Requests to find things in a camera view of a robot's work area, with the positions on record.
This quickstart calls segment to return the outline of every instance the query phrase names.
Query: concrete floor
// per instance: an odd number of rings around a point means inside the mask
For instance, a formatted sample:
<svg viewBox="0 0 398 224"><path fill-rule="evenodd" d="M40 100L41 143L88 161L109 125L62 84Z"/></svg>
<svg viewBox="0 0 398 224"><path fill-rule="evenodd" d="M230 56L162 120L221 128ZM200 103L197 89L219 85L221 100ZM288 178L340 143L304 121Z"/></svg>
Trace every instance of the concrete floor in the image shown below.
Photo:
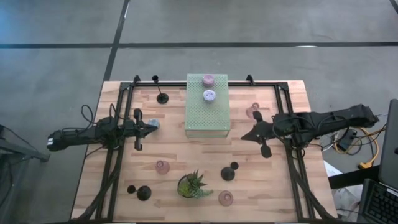
<svg viewBox="0 0 398 224"><path fill-rule="evenodd" d="M123 0L0 2L0 44L111 43ZM398 41L388 0L132 0L121 42ZM0 49L0 123L47 152L47 136L84 126L80 106L96 108L110 49ZM387 113L398 98L397 47L264 49L119 49L111 80L183 80L187 73L227 73L230 80L305 80L312 110L363 103ZM380 128L386 118L374 129ZM85 147L31 161L13 213L16 222L68 220ZM333 150L342 172L371 157Z"/></svg>

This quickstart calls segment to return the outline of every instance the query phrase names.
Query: black ball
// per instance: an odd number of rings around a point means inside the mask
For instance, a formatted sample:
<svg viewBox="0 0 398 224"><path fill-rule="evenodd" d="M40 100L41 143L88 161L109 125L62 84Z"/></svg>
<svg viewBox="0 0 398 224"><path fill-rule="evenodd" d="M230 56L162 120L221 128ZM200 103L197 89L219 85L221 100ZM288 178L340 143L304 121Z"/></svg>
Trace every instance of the black ball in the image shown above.
<svg viewBox="0 0 398 224"><path fill-rule="evenodd" d="M239 164L237 162L232 162L231 163L231 168L234 170L237 170L239 168Z"/></svg>
<svg viewBox="0 0 398 224"><path fill-rule="evenodd" d="M136 191L136 186L134 186L134 185L130 185L130 186L127 188L127 192L128 192L129 194L133 194L135 191Z"/></svg>
<svg viewBox="0 0 398 224"><path fill-rule="evenodd" d="M235 170L233 170L230 167L224 167L221 170L221 177L223 178L223 180L226 180L226 181L233 180L235 177Z"/></svg>
<svg viewBox="0 0 398 224"><path fill-rule="evenodd" d="M148 186L142 186L137 190L137 198L139 200L145 201L150 198L152 191Z"/></svg>

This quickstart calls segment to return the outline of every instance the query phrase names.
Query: succulent plant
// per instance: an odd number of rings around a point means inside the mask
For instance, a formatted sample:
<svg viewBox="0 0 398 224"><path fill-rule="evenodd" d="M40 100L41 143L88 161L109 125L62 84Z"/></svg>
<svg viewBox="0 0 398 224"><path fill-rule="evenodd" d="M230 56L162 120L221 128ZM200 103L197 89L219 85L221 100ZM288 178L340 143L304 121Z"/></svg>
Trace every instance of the succulent plant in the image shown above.
<svg viewBox="0 0 398 224"><path fill-rule="evenodd" d="M191 174L187 174L185 179L178 185L178 193L185 197L202 198L213 193L212 190L203 190L200 187L206 186L202 183L203 174L198 177L199 170L194 171Z"/></svg>

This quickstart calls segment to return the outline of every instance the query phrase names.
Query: green perforated box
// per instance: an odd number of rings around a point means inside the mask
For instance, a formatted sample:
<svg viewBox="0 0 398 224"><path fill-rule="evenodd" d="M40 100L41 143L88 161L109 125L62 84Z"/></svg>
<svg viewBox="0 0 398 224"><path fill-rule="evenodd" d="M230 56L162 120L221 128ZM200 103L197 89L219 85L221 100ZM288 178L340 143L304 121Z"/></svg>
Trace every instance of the green perforated box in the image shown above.
<svg viewBox="0 0 398 224"><path fill-rule="evenodd" d="M189 138L225 138L231 129L228 76L214 74L214 85L205 87L202 84L204 75L187 75L185 134ZM216 93L213 102L204 100L205 90Z"/></svg>

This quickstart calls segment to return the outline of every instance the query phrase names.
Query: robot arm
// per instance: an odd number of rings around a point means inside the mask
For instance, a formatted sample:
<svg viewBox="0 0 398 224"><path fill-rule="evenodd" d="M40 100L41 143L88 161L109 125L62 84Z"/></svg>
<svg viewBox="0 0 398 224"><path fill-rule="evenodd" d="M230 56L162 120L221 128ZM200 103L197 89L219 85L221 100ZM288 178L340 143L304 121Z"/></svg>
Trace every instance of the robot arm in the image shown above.
<svg viewBox="0 0 398 224"><path fill-rule="evenodd" d="M293 147L305 147L313 139L324 134L350 126L369 128L379 121L371 109L364 105L327 113L277 114L272 118L274 123L263 121L258 111L253 112L253 115L257 123L241 139L261 144L261 154L265 158L272 155L266 144L268 139L291 135Z"/></svg>
<svg viewBox="0 0 398 224"><path fill-rule="evenodd" d="M94 126L86 129L74 129L72 131L58 130L49 135L47 149L50 151L64 150L69 146L85 144L102 144L108 149L119 147L121 137L136 137L135 149L142 150L140 139L157 130L157 126L146 124L142 121L142 111L134 109L133 120L127 119L123 125L118 126L117 120L107 117L99 120Z"/></svg>

